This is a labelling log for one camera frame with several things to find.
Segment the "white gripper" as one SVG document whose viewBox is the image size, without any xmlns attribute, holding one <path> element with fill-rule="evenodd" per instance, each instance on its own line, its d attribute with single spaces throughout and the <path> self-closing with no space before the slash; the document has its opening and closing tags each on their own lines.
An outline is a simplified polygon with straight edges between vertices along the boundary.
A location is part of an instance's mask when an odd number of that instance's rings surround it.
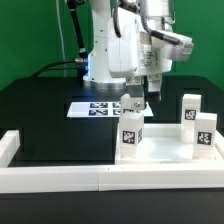
<svg viewBox="0 0 224 224">
<path fill-rule="evenodd" d="M 118 8 L 116 19 L 121 37 L 115 33 L 114 21 L 110 19 L 108 22 L 109 73 L 113 78 L 127 77 L 126 87 L 130 96 L 131 108 L 144 110 L 143 81 L 138 76 L 148 75 L 148 101 L 159 102 L 162 85 L 162 75 L 159 73 L 170 71 L 172 61 L 164 57 L 162 44 L 152 45 L 149 34 L 143 30 L 139 16 Z"/>
</svg>

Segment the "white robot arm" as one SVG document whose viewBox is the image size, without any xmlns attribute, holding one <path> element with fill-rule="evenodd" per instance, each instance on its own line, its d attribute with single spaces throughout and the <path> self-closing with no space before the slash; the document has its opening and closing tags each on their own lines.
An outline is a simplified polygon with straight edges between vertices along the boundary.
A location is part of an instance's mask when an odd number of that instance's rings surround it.
<svg viewBox="0 0 224 224">
<path fill-rule="evenodd" d="M 138 111 L 161 99 L 162 75 L 186 61 L 194 44 L 173 31 L 173 0 L 88 0 L 94 47 L 84 81 L 96 88 L 127 89 L 123 108 Z"/>
</svg>

